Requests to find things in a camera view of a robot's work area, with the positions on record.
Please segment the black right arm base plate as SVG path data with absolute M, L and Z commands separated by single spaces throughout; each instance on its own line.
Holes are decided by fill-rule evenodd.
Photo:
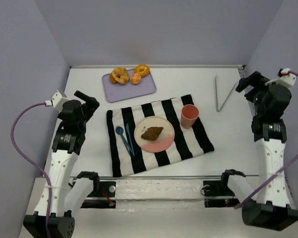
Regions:
M 237 196 L 220 180 L 205 180 L 200 190 L 206 208 L 229 208 L 239 203 Z

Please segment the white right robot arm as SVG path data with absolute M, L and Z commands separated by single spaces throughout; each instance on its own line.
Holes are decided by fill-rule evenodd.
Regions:
M 292 98 L 290 88 L 295 82 L 296 76 L 285 68 L 274 80 L 255 71 L 240 79 L 236 87 L 239 93 L 252 87 L 244 96 L 255 109 L 251 130 L 258 153 L 260 185 L 253 189 L 244 173 L 230 169 L 222 173 L 221 187 L 232 191 L 238 199 L 235 208 L 241 209 L 247 226 L 282 231 L 298 221 L 298 210 L 291 207 L 286 192 L 287 131 L 281 118 Z

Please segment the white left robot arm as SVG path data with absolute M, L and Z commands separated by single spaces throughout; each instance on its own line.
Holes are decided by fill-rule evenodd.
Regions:
M 75 212 L 91 193 L 99 191 L 96 172 L 80 172 L 73 186 L 71 173 L 85 142 L 86 123 L 99 107 L 98 101 L 80 91 L 75 100 L 56 92 L 51 100 L 59 111 L 60 124 L 52 143 L 49 172 L 40 200 L 23 225 L 34 238 L 70 238 L 75 228 Z

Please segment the metal serving tongs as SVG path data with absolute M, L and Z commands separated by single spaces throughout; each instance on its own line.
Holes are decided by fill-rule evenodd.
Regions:
M 235 90 L 237 81 L 231 79 L 225 74 L 216 74 L 214 77 L 214 90 L 215 90 L 215 108 L 219 113 L 226 105 L 229 97 Z

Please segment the brown chocolate croissant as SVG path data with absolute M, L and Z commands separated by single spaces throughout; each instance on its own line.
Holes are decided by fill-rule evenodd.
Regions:
M 148 141 L 156 141 L 162 133 L 164 127 L 152 126 L 149 127 L 142 135 L 141 138 Z

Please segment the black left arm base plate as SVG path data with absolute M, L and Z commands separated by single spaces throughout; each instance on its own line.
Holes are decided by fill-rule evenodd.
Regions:
M 81 205 L 82 209 L 115 209 L 116 182 L 101 180 L 99 190 L 92 192 Z

